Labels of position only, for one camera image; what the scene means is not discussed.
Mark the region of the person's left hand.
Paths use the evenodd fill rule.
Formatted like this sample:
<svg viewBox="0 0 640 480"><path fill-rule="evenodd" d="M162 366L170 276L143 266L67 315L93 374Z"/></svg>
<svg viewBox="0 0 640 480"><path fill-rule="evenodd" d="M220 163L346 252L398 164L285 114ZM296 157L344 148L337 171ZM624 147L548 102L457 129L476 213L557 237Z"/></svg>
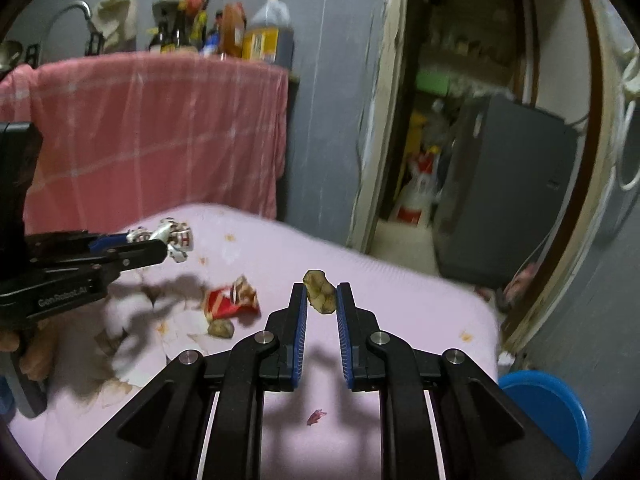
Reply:
<svg viewBox="0 0 640 480"><path fill-rule="evenodd" d="M51 373L57 345L58 323L55 320L40 322L20 359L21 372L34 382L45 380Z"/></svg>

